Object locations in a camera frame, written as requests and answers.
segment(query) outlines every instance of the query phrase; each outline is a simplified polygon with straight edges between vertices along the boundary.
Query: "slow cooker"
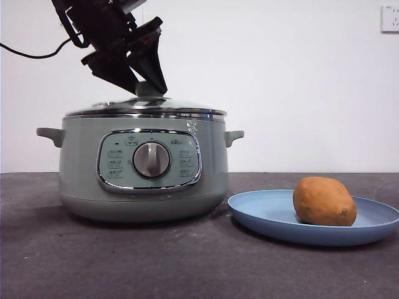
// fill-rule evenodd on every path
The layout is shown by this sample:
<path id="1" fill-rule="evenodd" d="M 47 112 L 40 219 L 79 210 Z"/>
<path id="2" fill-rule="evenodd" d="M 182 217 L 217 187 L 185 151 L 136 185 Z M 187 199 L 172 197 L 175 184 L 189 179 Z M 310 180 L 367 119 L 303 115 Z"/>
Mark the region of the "slow cooker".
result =
<path id="1" fill-rule="evenodd" d="M 228 190 L 226 112 L 142 88 L 124 102 L 67 114 L 37 135 L 60 148 L 59 192 L 72 213 L 153 222 L 210 211 Z"/>

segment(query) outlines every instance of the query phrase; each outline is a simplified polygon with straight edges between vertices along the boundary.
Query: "black cable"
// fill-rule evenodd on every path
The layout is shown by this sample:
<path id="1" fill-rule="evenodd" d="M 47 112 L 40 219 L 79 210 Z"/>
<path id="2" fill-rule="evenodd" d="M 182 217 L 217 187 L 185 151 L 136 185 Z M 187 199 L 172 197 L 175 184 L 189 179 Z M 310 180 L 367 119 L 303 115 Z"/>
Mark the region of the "black cable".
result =
<path id="1" fill-rule="evenodd" d="M 60 46 L 58 46 L 57 50 L 55 50 L 53 53 L 51 54 L 47 54 L 47 55 L 39 55 L 39 56 L 35 56 L 35 55 L 29 55 L 29 54 L 25 54 L 22 53 L 20 51 L 14 50 L 2 43 L 0 43 L 0 46 L 5 48 L 6 50 L 10 51 L 11 53 L 17 54 L 17 55 L 21 55 L 23 57 L 27 57 L 27 58 L 31 58 L 31 59 L 44 59 L 44 58 L 49 58 L 49 57 L 53 57 L 55 55 L 58 54 L 58 52 L 60 52 L 60 50 L 62 49 L 63 46 L 65 46 L 66 44 L 68 44 L 70 42 L 70 39 L 65 40 L 63 43 L 61 43 Z"/>

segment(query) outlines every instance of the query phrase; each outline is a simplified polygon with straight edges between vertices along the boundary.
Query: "blue plate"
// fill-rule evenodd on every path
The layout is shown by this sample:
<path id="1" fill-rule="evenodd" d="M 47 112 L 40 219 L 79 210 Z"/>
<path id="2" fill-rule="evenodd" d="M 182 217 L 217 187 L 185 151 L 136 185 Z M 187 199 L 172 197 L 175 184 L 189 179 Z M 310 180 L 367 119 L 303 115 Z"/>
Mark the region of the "blue plate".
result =
<path id="1" fill-rule="evenodd" d="M 234 218 L 262 235 L 319 246 L 367 244 L 393 233 L 399 211 L 376 201 L 352 196 L 357 217 L 352 226 L 303 224 L 292 203 L 293 190 L 261 190 L 234 195 L 228 205 Z"/>

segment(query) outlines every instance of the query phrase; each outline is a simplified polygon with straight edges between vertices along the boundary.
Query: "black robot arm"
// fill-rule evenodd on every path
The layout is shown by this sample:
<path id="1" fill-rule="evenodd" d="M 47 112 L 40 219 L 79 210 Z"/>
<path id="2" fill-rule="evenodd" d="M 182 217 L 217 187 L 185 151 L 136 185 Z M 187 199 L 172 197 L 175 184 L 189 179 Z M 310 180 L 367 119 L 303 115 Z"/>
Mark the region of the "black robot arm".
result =
<path id="1" fill-rule="evenodd" d="M 145 0 L 52 0 L 72 42 L 90 44 L 95 52 L 84 57 L 93 75 L 135 93 L 138 72 L 160 93 L 167 91 L 158 57 L 162 20 L 137 27 L 130 13 Z"/>

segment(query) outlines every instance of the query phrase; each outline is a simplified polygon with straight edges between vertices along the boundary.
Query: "silver knob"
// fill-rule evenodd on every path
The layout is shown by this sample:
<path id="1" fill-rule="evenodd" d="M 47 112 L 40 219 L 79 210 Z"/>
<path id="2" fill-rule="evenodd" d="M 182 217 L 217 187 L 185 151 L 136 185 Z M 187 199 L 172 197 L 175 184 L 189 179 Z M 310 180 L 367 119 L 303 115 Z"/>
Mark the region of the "silver knob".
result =
<path id="1" fill-rule="evenodd" d="M 162 175 L 169 167 L 169 153 L 159 143 L 148 142 L 140 145 L 133 155 L 136 170 L 147 178 Z"/>

